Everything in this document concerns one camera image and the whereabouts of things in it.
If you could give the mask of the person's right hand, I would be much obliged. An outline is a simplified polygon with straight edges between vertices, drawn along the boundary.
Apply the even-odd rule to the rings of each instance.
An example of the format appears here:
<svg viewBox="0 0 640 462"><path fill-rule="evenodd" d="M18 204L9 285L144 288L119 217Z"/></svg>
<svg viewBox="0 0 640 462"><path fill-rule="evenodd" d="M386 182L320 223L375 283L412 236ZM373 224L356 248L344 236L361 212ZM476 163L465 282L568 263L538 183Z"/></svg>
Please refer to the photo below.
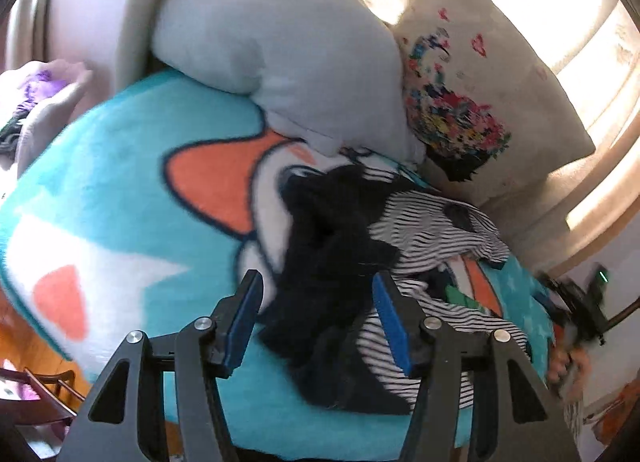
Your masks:
<svg viewBox="0 0 640 462"><path fill-rule="evenodd" d="M567 345L564 329L553 326L553 341L548 348L548 368L544 378L551 393L563 404L582 399L591 374L591 359L583 341Z"/></svg>

